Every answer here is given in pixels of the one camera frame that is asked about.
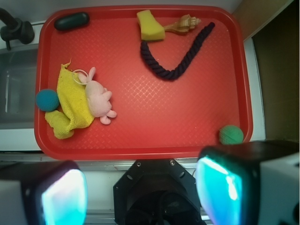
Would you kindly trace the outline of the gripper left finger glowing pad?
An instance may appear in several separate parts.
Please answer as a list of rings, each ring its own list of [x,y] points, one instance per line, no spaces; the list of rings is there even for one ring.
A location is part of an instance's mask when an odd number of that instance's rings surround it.
[[[0,166],[2,225],[82,225],[87,181],[74,161]]]

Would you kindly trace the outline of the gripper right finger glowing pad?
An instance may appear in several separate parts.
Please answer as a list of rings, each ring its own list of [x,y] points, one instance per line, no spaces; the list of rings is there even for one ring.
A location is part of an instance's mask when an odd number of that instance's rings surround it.
[[[196,165],[200,203],[215,225],[297,225],[300,147],[256,141],[203,148]]]

